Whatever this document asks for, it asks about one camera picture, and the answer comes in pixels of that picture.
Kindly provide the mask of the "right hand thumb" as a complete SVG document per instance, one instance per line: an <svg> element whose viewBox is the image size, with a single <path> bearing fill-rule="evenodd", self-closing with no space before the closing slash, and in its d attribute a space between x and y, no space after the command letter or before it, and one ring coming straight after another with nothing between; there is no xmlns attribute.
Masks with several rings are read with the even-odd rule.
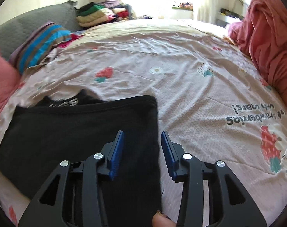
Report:
<svg viewBox="0 0 287 227"><path fill-rule="evenodd" d="M165 213L162 211L157 211L152 218L153 227L176 227L176 223L172 221Z"/></svg>

